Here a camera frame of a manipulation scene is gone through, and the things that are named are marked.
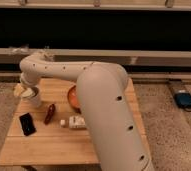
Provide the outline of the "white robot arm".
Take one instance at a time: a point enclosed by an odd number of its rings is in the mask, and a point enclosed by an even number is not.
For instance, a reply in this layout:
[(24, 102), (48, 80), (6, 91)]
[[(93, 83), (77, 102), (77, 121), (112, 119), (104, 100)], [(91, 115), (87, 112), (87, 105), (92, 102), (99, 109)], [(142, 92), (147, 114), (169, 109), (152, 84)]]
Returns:
[(76, 97), (102, 171), (155, 171), (125, 96), (129, 77), (116, 63), (54, 62), (35, 52), (20, 62), (20, 82), (43, 77), (76, 83)]

